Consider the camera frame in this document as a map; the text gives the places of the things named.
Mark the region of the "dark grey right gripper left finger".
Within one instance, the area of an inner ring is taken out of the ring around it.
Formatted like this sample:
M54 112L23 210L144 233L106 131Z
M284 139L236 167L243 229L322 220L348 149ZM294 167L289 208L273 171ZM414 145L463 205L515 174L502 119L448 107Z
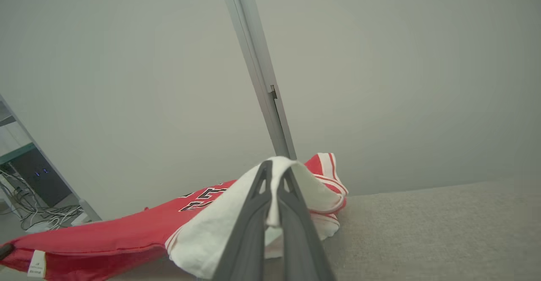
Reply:
M273 162L258 168L211 281L262 281Z

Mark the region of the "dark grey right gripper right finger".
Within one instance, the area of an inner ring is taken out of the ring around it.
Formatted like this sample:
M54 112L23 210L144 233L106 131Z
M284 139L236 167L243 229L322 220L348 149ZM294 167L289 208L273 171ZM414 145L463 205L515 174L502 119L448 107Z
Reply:
M283 231L284 281L336 281L291 168L280 177L277 202Z

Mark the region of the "red and white sports garment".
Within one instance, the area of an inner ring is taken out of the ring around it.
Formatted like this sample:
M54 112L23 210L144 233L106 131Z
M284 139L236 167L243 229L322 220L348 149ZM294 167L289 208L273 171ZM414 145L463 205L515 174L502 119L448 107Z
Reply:
M335 155L318 153L305 164L283 156L267 160L273 162L272 201L265 221L264 260L284 256L277 189L288 168L320 241L332 237L340 228L336 214L348 195L336 172ZM168 256L186 273L211 280L262 163L237 180L127 217L16 238L0 246L0 265L47 281L106 281Z

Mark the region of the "black computer case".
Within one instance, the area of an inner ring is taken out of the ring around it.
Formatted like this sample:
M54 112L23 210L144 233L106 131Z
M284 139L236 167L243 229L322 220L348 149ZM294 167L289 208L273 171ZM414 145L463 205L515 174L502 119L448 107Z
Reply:
M71 194L66 183L38 149L25 152L10 163L46 205L52 207Z

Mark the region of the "grey straight partition post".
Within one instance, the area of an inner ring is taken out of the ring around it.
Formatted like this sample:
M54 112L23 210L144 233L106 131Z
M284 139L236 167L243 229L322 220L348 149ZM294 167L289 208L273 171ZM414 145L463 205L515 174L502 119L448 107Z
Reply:
M225 0L277 156L296 160L276 73L256 0Z

